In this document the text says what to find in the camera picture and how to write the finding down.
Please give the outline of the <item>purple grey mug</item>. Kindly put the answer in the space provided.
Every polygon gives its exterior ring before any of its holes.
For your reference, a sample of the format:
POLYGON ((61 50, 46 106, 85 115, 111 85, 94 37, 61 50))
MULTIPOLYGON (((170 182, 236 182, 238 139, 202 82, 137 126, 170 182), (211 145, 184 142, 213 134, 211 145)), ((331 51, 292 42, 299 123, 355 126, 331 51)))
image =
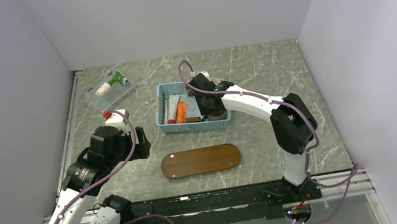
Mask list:
POLYGON ((210 113, 206 115, 206 121, 218 121, 218 120, 225 120, 227 118, 228 111, 227 110, 221 110, 221 111, 216 111, 213 113, 210 113))

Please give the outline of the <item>clear acrylic holder wooden base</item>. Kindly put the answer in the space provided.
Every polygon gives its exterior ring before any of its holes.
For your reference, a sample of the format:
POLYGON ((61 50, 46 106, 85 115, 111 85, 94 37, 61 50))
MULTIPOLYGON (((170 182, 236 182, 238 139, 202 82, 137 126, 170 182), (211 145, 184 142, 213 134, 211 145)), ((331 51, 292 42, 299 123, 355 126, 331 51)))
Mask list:
POLYGON ((203 119, 203 115, 199 110, 196 98, 192 91, 186 90, 181 94, 181 101, 186 103, 186 118, 199 118, 199 121, 203 119))

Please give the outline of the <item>light blue plastic basket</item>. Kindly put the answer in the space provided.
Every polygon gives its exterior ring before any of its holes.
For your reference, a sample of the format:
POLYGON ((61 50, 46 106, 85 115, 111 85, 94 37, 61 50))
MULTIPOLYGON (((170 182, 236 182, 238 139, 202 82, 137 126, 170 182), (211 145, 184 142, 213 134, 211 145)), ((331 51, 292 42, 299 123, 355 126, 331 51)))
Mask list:
POLYGON ((157 113, 156 113, 156 125, 164 133, 177 133, 177 132, 194 132, 194 131, 206 131, 210 129, 223 129, 228 126, 232 118, 232 111, 228 111, 227 118, 225 120, 218 121, 200 121, 200 122, 185 122, 180 124, 161 124, 161 113, 160 103, 161 95, 167 93, 169 95, 180 95, 185 92, 185 85, 183 82, 165 83, 157 85, 156 96, 157 96, 157 113))

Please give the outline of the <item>brown oval wooden tray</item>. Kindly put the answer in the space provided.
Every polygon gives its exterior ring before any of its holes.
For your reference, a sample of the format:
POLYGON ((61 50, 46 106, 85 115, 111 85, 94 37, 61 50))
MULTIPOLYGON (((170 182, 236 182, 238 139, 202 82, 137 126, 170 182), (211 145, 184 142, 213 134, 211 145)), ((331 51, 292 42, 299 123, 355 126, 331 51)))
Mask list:
POLYGON ((224 143, 171 153, 163 158, 160 167, 166 178, 179 179, 231 169, 238 166, 240 160, 238 147, 224 143))

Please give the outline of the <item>yellow mug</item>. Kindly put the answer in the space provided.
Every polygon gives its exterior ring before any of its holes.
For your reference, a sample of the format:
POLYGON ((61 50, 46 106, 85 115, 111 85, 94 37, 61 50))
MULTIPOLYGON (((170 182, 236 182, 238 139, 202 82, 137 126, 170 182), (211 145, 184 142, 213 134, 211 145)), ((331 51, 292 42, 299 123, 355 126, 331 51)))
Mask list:
POLYGON ((211 78, 211 81, 214 83, 215 87, 214 87, 214 91, 222 91, 223 90, 223 86, 221 85, 221 80, 215 78, 211 78))

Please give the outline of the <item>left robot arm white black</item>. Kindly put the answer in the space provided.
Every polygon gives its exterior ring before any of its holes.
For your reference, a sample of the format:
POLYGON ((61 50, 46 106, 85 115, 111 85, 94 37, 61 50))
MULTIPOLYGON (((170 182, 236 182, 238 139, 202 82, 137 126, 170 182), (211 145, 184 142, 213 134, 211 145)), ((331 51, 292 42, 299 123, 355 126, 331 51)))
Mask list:
MULTIPOLYGON (((90 145, 68 167, 59 200, 48 224, 80 224, 82 218, 114 168, 122 163, 149 157, 151 144, 142 127, 135 133, 113 126, 98 127, 90 145)), ((126 198, 109 195, 90 224, 131 224, 132 203, 126 198)))

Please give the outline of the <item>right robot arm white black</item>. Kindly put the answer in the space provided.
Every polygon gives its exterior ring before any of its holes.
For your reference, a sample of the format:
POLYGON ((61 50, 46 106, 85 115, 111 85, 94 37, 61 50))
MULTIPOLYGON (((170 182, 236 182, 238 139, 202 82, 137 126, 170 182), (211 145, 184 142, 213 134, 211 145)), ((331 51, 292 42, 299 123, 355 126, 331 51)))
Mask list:
POLYGON ((307 145, 316 135, 317 122, 298 95, 268 96, 229 81, 215 84, 201 73, 185 86, 196 98, 200 113, 208 118, 240 111, 269 122, 277 144, 285 153, 284 194, 292 201, 305 195, 307 145))

